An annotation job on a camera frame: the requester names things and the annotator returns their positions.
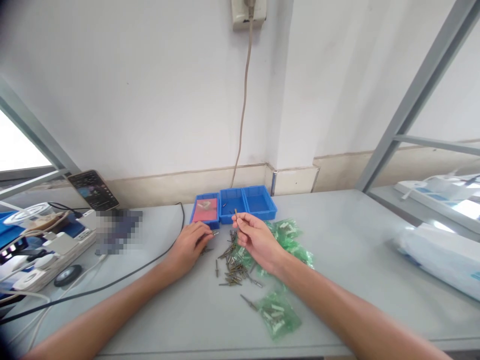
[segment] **white plastic bag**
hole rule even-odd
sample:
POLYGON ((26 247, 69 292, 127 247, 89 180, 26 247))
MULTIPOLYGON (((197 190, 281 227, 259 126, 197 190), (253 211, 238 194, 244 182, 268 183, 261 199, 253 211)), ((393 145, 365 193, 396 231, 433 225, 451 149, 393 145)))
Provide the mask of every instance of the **white plastic bag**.
POLYGON ((480 301, 480 243, 426 223, 395 243, 421 269, 480 301))

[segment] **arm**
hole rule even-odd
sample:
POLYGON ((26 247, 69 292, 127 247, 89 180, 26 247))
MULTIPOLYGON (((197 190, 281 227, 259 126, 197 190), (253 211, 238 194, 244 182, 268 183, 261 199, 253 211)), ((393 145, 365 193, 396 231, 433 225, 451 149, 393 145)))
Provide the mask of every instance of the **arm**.
POLYGON ((92 359, 143 305, 193 267, 212 238, 210 228, 201 222, 184 227, 164 261, 60 328, 22 359, 92 359))
POLYGON ((239 213, 238 243, 287 285, 363 360, 447 360, 444 352, 287 253, 265 223, 239 213))

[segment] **blue bin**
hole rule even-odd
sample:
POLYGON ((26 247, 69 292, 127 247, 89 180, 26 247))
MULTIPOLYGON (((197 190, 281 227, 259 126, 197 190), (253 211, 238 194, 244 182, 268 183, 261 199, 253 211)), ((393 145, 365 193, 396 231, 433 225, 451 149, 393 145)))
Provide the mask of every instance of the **blue bin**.
POLYGON ((232 215, 235 209, 238 213, 247 212, 247 203, 241 188, 220 190, 220 222, 222 224, 233 224, 232 215))
POLYGON ((247 212, 261 220, 275 219, 278 209, 265 185, 244 187, 242 191, 247 212))
POLYGON ((204 199, 216 199, 216 219, 215 220, 210 220, 210 221, 203 221, 203 223, 207 224, 210 229, 216 230, 220 229, 220 209, 221 209, 221 204, 219 200, 219 193, 218 192, 211 192, 207 194, 202 194, 202 195, 197 195, 195 198, 195 203, 193 204, 193 210, 191 212, 190 216, 190 224, 192 223, 192 220, 194 219, 194 213, 195 209, 197 208, 197 200, 204 200, 204 199))

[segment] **black round object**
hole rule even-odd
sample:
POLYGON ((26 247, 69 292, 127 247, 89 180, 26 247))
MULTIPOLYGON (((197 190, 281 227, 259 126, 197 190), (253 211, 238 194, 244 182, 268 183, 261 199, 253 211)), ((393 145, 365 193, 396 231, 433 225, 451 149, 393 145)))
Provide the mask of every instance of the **black round object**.
POLYGON ((74 282, 80 276, 81 273, 82 273, 82 266, 80 265, 69 266, 56 276, 55 281, 53 282, 53 285, 55 285, 57 288, 61 288, 62 286, 65 286, 74 282))

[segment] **wall baseboard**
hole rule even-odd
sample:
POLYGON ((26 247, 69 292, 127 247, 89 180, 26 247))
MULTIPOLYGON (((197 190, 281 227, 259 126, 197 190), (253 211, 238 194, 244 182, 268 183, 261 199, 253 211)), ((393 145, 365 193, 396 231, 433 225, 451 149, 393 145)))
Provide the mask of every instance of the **wall baseboard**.
MULTIPOLYGON (((480 141, 469 141, 480 145, 480 141)), ((276 172, 275 195, 302 194, 320 191, 353 189, 370 159, 372 151, 316 158, 313 166, 275 170, 270 164, 253 164, 237 169, 234 187, 265 185, 271 190, 276 172)), ((429 147, 401 148, 395 153, 374 186, 394 185, 403 180, 422 180, 446 174, 468 165, 478 157, 429 147)), ((466 166, 460 174, 480 172, 480 162, 466 166)), ((233 168, 178 172, 158 176, 135 177, 107 181, 122 208, 134 209, 192 203, 198 194, 218 192, 230 186, 233 168)), ((85 201, 67 181, 41 185, 7 199, 13 205, 27 207, 53 201, 72 208, 84 208, 85 201)), ((8 211, 0 206, 0 212, 8 211)))

